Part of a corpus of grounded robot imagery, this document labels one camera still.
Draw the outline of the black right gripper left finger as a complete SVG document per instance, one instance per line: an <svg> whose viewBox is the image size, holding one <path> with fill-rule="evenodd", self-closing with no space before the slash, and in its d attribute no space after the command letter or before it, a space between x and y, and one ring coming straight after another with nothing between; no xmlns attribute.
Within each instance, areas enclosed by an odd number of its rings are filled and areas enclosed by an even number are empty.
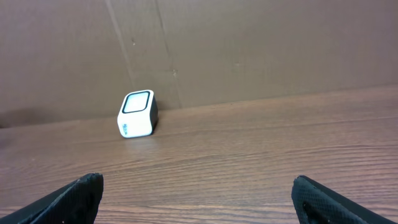
<svg viewBox="0 0 398 224"><path fill-rule="evenodd" d="M103 175L89 173L1 218L1 223L93 224L104 190Z"/></svg>

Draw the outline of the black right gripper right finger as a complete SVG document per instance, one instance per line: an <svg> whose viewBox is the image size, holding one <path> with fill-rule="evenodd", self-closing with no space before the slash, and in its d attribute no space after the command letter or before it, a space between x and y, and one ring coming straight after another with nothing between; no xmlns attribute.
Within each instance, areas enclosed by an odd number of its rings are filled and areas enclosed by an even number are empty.
<svg viewBox="0 0 398 224"><path fill-rule="evenodd" d="M291 197L300 224L395 224L304 175Z"/></svg>

